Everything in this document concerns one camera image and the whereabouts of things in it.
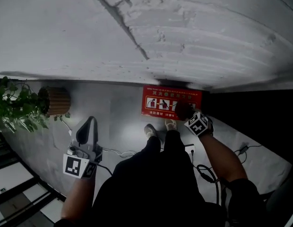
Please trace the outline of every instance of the shoe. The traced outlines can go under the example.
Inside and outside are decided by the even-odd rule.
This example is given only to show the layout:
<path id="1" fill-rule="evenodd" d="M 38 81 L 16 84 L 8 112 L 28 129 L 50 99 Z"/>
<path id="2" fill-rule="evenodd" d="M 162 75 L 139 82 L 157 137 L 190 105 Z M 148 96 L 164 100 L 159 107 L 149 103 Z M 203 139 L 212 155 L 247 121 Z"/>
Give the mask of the shoe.
<path id="1" fill-rule="evenodd" d="M 166 119 L 165 126 L 167 131 L 176 131 L 177 130 L 177 123 L 173 119 Z"/>
<path id="2" fill-rule="evenodd" d="M 155 130 L 154 126 L 151 125 L 150 123 L 145 126 L 145 134 L 148 139 L 151 138 L 152 136 L 157 137 L 156 130 Z"/>

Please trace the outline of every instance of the power outlet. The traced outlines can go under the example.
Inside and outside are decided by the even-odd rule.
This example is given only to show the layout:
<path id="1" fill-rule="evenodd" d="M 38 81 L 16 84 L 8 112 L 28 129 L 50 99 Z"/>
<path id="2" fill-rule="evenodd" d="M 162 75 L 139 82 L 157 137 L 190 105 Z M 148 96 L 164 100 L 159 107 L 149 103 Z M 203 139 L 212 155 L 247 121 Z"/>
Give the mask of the power outlet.
<path id="1" fill-rule="evenodd" d="M 194 151 L 194 153 L 196 152 L 195 145 L 187 146 L 187 147 L 185 148 L 185 151 L 186 151 L 188 154 L 192 154 L 192 152 L 191 152 L 192 150 Z"/>

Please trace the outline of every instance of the concrete floor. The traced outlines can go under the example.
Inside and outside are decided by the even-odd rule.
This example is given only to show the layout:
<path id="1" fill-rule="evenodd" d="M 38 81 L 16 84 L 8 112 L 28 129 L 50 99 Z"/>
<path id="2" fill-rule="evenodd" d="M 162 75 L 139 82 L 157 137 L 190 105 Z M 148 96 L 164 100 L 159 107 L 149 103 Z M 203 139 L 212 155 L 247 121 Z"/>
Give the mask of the concrete floor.
<path id="1" fill-rule="evenodd" d="M 71 95 L 71 118 L 64 119 L 65 122 L 72 129 L 83 118 L 93 115 L 98 121 L 98 143 L 105 148 L 121 152 L 140 151 L 147 142 L 143 129 L 148 123 L 160 130 L 160 136 L 164 137 L 164 119 L 141 115 L 141 86 L 75 81 L 29 84 L 35 92 L 42 86 L 65 87 Z M 221 121 L 213 121 L 214 136 L 233 151 L 239 149 L 243 142 L 250 146 L 259 145 Z M 67 195 L 75 180 L 62 173 L 63 154 L 70 143 L 70 135 L 64 123 L 55 122 L 53 118 L 49 120 L 48 127 L 48 130 L 40 129 L 34 133 L 20 129 L 15 134 L 4 132 L 4 135 L 10 146 L 44 181 Z M 196 146 L 194 164 L 210 166 L 200 141 L 184 127 L 183 122 L 179 122 L 179 131 L 184 144 Z M 247 155 L 243 165 L 260 194 L 275 190 L 291 169 L 290 163 L 265 147 L 252 147 Z M 101 164 L 113 171 L 120 161 L 122 158 L 115 153 L 104 152 Z M 195 174 L 200 193 L 206 201 L 215 202 L 215 185 L 204 181 L 197 171 Z M 109 173 L 105 169 L 97 169 L 96 193 L 108 177 Z"/>

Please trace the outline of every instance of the red sign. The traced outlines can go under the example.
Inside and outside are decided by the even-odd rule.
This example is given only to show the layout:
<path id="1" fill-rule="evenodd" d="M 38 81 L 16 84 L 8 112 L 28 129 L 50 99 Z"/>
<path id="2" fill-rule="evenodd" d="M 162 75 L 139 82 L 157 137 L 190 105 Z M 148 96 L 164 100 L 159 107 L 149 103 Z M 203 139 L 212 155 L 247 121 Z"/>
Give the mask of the red sign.
<path id="1" fill-rule="evenodd" d="M 202 92 L 161 86 L 144 86 L 142 115 L 179 120 L 175 108 L 179 101 L 201 108 Z"/>

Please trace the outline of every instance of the brown ribbed pot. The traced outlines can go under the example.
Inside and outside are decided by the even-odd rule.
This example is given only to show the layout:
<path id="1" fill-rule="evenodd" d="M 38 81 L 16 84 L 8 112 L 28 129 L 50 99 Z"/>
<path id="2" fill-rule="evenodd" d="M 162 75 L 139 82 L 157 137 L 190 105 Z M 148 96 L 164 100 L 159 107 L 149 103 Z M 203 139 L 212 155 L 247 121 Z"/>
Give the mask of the brown ribbed pot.
<path id="1" fill-rule="evenodd" d="M 60 87 L 43 87 L 38 96 L 46 103 L 44 113 L 47 115 L 66 114 L 70 109 L 70 95 L 66 89 Z"/>

